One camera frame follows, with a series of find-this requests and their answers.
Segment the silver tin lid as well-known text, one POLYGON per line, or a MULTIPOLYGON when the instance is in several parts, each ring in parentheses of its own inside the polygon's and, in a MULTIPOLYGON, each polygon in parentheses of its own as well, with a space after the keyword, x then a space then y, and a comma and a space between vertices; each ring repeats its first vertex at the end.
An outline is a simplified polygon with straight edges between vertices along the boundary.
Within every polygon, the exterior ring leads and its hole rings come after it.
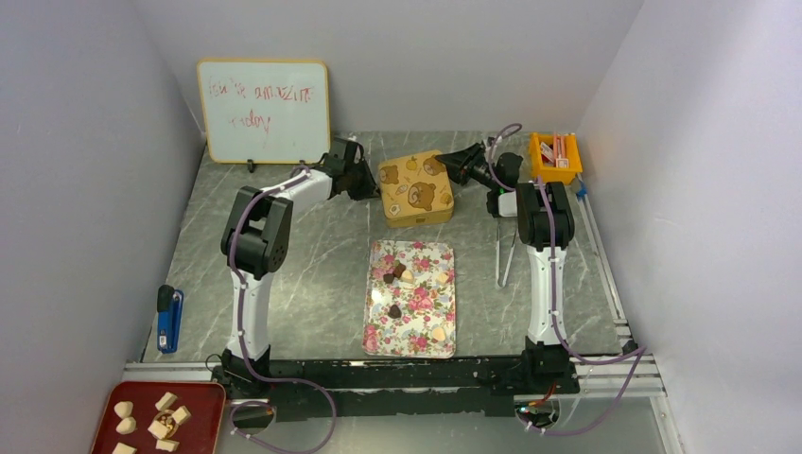
POLYGON ((405 202, 426 211, 438 203, 454 206, 445 167, 435 159, 440 154, 433 149, 382 162, 377 172, 382 203, 405 202))

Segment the gold chocolate tin box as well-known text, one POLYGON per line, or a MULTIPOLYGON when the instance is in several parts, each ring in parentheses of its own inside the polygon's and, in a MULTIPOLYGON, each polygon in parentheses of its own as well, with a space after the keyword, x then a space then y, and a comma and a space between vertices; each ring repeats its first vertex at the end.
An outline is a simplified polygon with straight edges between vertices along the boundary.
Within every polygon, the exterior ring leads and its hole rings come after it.
POLYGON ((400 202, 383 204, 383 212, 390 228, 407 228, 414 226, 441 224, 451 220, 454 212, 452 203, 434 204, 430 211, 417 209, 400 202))

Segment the metal tongs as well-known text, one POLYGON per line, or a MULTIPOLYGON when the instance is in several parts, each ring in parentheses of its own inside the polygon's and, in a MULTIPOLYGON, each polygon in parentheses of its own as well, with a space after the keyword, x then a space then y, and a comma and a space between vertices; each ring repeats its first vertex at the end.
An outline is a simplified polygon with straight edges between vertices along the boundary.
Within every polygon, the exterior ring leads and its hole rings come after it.
POLYGON ((512 267, 516 244, 518 241, 518 231, 513 228, 512 236, 508 241, 505 240, 504 228, 510 224, 503 218, 498 218, 496 222, 496 265, 495 265, 495 285, 496 288, 505 288, 508 284, 509 274, 512 267))

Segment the floral rectangular tray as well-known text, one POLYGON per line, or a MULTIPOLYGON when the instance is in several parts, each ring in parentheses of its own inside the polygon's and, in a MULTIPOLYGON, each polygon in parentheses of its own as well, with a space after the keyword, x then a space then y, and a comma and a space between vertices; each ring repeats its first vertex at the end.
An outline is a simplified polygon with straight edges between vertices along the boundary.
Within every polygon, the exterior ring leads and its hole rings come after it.
POLYGON ((393 358, 452 358, 457 350, 456 266, 453 248, 443 242, 377 240, 369 258, 362 348, 365 354, 393 358), (403 263, 414 275, 408 284, 396 279, 385 284, 383 275, 403 263), (439 285, 437 276, 447 272, 449 282, 439 285), (400 319, 390 319, 388 309, 398 305, 400 319), (443 342, 430 336, 442 327, 443 342))

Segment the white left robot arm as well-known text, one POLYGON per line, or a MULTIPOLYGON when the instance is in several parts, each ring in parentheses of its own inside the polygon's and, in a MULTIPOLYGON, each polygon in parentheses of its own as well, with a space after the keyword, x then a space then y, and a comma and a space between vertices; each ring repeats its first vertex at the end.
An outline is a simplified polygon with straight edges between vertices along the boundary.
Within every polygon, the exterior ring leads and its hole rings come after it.
POLYGON ((270 375, 270 287, 288 256, 293 216, 342 193, 353 201, 379 196, 364 147, 353 138, 335 138, 319 161, 299 163, 281 183, 246 185, 235 195, 220 241, 233 283, 233 324, 221 368, 248 397, 276 380, 270 375))

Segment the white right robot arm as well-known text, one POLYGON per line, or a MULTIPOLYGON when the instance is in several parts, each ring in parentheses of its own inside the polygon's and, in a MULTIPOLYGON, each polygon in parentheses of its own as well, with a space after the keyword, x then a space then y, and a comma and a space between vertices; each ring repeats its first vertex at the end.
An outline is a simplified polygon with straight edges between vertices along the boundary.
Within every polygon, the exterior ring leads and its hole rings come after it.
POLYGON ((493 162, 482 143, 436 161, 451 182, 476 181, 487 187, 490 215, 516 220, 513 244, 525 247, 532 281, 530 319, 516 373, 526 389, 540 393, 555 378, 571 375, 570 354, 563 345, 563 274, 575 221, 567 192, 560 183, 520 182, 523 158, 505 152, 493 162))

